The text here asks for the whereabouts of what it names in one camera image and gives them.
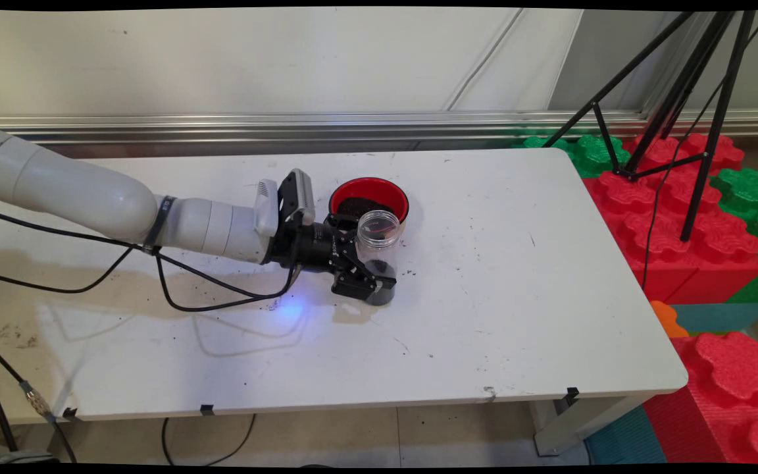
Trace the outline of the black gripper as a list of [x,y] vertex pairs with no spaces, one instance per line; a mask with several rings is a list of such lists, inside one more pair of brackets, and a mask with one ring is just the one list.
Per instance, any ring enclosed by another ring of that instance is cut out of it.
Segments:
[[395,295],[397,271],[383,260],[364,263],[367,275],[356,268],[355,237],[360,218],[329,213],[325,222],[280,225],[268,246],[266,262],[282,268],[297,265],[304,272],[339,272],[332,292],[364,302],[391,302]]

